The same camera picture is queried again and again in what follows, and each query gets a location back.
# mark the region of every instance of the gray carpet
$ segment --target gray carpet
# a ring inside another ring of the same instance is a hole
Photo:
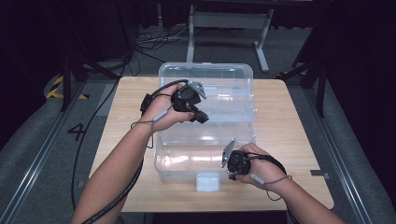
[[[151,32],[156,29],[159,28],[152,27],[150,30],[141,32]],[[256,40],[255,37],[258,36],[255,31],[242,31],[240,34],[233,31],[233,34],[237,35],[216,30],[202,31],[195,37],[194,61],[198,63],[246,63],[252,67],[255,78],[275,78],[279,72],[291,69],[291,64],[309,33],[309,29],[271,29],[264,44],[264,53],[270,67],[268,74],[261,71],[255,50],[252,47],[253,41]],[[146,53],[167,62],[185,62],[187,41],[181,39],[160,49],[146,51]],[[138,76],[158,76],[162,62],[138,52],[134,52],[134,55],[139,61],[133,58],[130,62],[132,73],[129,68],[126,68],[125,76],[136,75],[139,70]],[[335,202],[333,211],[346,223],[359,223],[329,157],[326,139],[321,133],[318,122],[314,119],[315,111],[309,106],[310,102],[304,93],[306,90],[292,84],[298,79],[298,77],[294,77],[288,81],[290,95],[317,156],[320,168],[331,177],[327,179],[327,183]],[[73,215],[70,185],[78,141],[76,141],[77,135],[68,133],[68,131],[80,123],[84,125],[84,128],[86,127],[93,112],[106,98],[113,83],[113,80],[108,80],[101,75],[92,75],[85,84],[82,93],[89,94],[89,99],[77,100],[72,105],[70,114],[60,130],[59,137],[54,142],[54,147],[43,169],[27,194],[19,213],[15,214],[13,218],[14,223],[67,223],[70,221]],[[75,178],[77,182],[80,181],[79,187],[76,188],[77,198],[84,182],[87,181],[106,123],[110,103],[111,97],[93,119],[84,139],[78,157]],[[61,99],[48,99],[48,102],[23,124],[0,152],[0,211],[5,211],[8,202],[21,183],[24,173],[45,141],[53,122],[59,116],[61,106]],[[348,170],[352,173],[371,220],[373,223],[396,223],[389,197],[362,153],[330,86],[326,89],[324,110],[325,121],[347,163]],[[123,213],[121,216],[125,223],[140,224],[144,222],[144,215],[140,213]]]

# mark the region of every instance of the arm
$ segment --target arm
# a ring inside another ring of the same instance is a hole
[[[82,192],[72,223],[82,223],[119,196],[132,180],[143,160],[148,141],[153,133],[192,118],[192,113],[176,112],[171,107],[168,95],[172,95],[178,87],[174,85],[162,91],[165,95],[156,97],[139,121],[150,121],[169,108],[167,114],[154,123],[136,123],[94,172]],[[124,203],[125,199],[101,217],[97,223],[114,223]]]
[[[242,146],[240,150],[246,153],[268,155],[266,151],[252,143]],[[250,162],[250,172],[265,182],[272,182],[285,176],[269,161],[251,160]],[[253,180],[250,175],[238,175],[236,178],[243,183],[252,184],[259,189],[267,189],[281,196],[300,223],[344,223],[336,214],[289,178],[265,187]]]

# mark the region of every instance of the table surface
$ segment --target table surface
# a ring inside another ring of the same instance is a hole
[[[146,93],[159,87],[157,77],[123,77],[107,118],[90,176],[109,152],[140,118]],[[275,79],[253,80],[254,104],[258,109],[253,129],[256,144],[282,162],[293,180],[328,208],[332,196],[319,170],[303,125],[285,83]],[[129,193],[123,212],[208,212],[286,210],[282,200],[271,201],[265,191],[239,182],[221,183],[219,192],[197,192],[195,184],[163,183],[154,168],[154,149],[147,149],[141,175]]]

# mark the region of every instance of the plastic box lid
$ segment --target plastic box lid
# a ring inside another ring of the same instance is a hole
[[[204,124],[186,121],[157,133],[154,165],[163,182],[195,182],[205,174],[228,180],[227,169],[220,167],[222,150],[233,138],[235,149],[255,142],[252,77],[246,64],[165,63],[160,68],[161,86],[178,79],[202,82],[206,99],[196,106],[209,116]]]

